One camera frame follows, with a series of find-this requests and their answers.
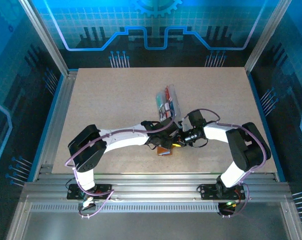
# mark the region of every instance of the gear logo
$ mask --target gear logo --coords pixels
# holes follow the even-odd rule
[[[135,10],[140,11],[140,14],[146,14],[148,17],[162,16],[171,14],[172,10],[177,10],[177,5],[181,4],[182,0],[132,0]]]
[[[8,24],[14,25],[22,14],[19,0],[0,0],[0,13]]]

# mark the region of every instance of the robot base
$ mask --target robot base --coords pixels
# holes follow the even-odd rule
[[[241,200],[245,199],[243,186],[235,185],[230,187],[224,193],[221,193],[216,188],[216,184],[201,184],[197,187],[197,191],[201,194],[202,200],[239,200],[240,195]]]
[[[90,189],[90,192],[94,190],[94,193],[105,193],[112,189],[111,184],[95,184],[95,187]],[[84,200],[85,193],[79,188],[77,184],[70,184],[67,192],[67,200]],[[108,195],[95,196],[94,199],[106,199]]]

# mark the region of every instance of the metal strip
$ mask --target metal strip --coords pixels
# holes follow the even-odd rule
[[[77,72],[71,71],[67,79],[63,80],[62,82],[61,90],[59,91],[52,118],[47,130],[47,135],[45,136],[35,174],[30,181],[35,181],[37,179],[42,169],[42,164],[52,164],[55,159],[68,105],[71,100],[76,75]]]
[[[65,178],[42,179],[26,183],[21,200],[43,203],[63,203],[66,200]],[[214,184],[218,174],[102,174],[96,182],[112,184],[115,190],[112,200],[122,202],[223,202],[223,200],[201,200],[196,191],[199,184]],[[251,174],[246,181],[250,186],[251,202],[280,202],[284,197],[291,199],[286,182],[278,183],[269,175]]]
[[[293,202],[281,202],[284,220],[291,239],[302,240],[302,223]]]
[[[23,238],[31,206],[32,203],[29,202],[18,203],[6,240],[16,240]]]
[[[102,203],[96,203],[97,207],[99,208]],[[41,202],[36,202],[32,204],[32,209],[31,212],[36,212],[36,213],[74,213],[78,212],[79,209],[79,204],[78,203],[41,203]],[[92,210],[88,210],[87,212],[93,212],[96,210],[96,207],[93,208]],[[208,203],[208,202],[203,202],[203,203],[186,203],[186,202],[181,202],[181,203],[172,203],[172,202],[158,202],[158,203],[151,203],[151,202],[111,202],[107,203],[104,208],[101,210],[102,213],[217,213],[219,212],[218,209],[218,203]]]
[[[275,7],[270,19],[268,20],[265,28],[257,41],[250,57],[248,58],[244,68],[247,73],[251,72],[257,60],[261,56],[265,46],[269,42],[270,38],[273,36],[275,29],[280,23],[286,9],[290,5],[292,0],[280,0]]]
[[[263,113],[261,102],[259,100],[259,96],[257,94],[257,90],[256,90],[256,87],[254,85],[254,81],[253,81],[252,75],[249,74],[247,76],[247,78],[248,78],[248,80],[250,82],[250,86],[251,86],[251,90],[252,90],[252,93],[253,93],[253,96],[254,96],[254,100],[255,100],[257,109],[259,111],[260,118],[262,120],[262,124],[263,124],[264,130],[265,130],[265,134],[266,134],[266,137],[267,137],[267,140],[269,142],[269,146],[270,146],[270,149],[271,149],[271,152],[272,152],[272,155],[273,155],[273,160],[274,160],[274,163],[275,163],[275,166],[276,166],[276,170],[277,170],[277,176],[278,176],[278,178],[279,178],[279,180],[281,182],[282,181],[285,182],[284,172],[282,170],[282,167],[281,167],[281,164],[280,164],[280,160],[279,160],[279,157],[278,157],[276,149],[275,149],[275,145],[274,145],[274,142],[273,142],[273,139],[272,139],[272,136],[271,136],[270,129],[268,127],[265,115]]]
[[[24,8],[27,16],[29,17],[31,23],[33,24],[35,30],[39,34],[42,42],[46,46],[47,50],[49,51],[51,57],[53,58],[55,64],[57,65],[58,69],[62,73],[64,77],[68,75],[69,69],[58,50],[51,34],[47,30],[40,14],[38,13],[36,7],[29,0],[19,0],[22,7]]]

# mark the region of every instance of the wooden board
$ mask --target wooden board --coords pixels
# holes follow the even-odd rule
[[[53,173],[71,173],[64,167],[69,142],[87,125],[118,129],[143,120],[158,120],[156,94],[174,84],[182,116],[209,108],[223,123],[256,124],[266,139],[244,68],[82,68],[79,69],[61,135]],[[214,120],[212,114],[203,114]],[[172,156],[157,156],[148,146],[129,146],[103,155],[100,173],[221,173],[232,162],[228,144],[210,141],[200,149],[175,148]],[[261,172],[276,172],[273,159]]]

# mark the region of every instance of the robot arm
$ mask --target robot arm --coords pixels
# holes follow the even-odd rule
[[[141,124],[126,129],[132,129],[132,131],[146,131],[145,127],[143,127]],[[82,146],[89,143],[90,141],[117,130],[98,130],[95,125],[89,125],[70,142],[68,146],[69,151],[73,155]],[[103,140],[100,140],[92,146],[88,147],[81,154],[74,158],[79,184],[84,190],[89,190],[95,186],[93,169],[94,167],[96,167],[104,153],[107,153],[110,150],[118,149],[120,147],[127,147],[131,145],[141,146],[144,145],[148,139],[149,137],[146,133],[127,131],[106,137]]]
[[[93,168],[98,164],[102,155],[110,150],[131,145],[154,144],[167,149],[178,144],[181,147],[193,146],[198,139],[217,140],[229,144],[233,162],[230,167],[217,179],[216,187],[218,192],[227,192],[233,186],[239,184],[251,172],[251,169],[260,165],[263,161],[262,149],[245,131],[231,126],[221,126],[216,122],[206,122],[199,110],[191,112],[189,120],[193,129],[183,131],[180,124],[173,123],[169,128],[157,133],[149,133],[155,129],[161,129],[171,119],[163,122],[144,121],[131,129],[132,132],[122,132],[99,140],[85,149],[74,158],[78,182],[84,190],[95,186]],[[270,150],[253,123],[246,123],[242,126],[262,143],[267,153],[267,159],[271,157]],[[98,130],[95,125],[87,126],[69,144],[70,154],[75,154],[81,147],[90,141],[112,133],[117,130]]]

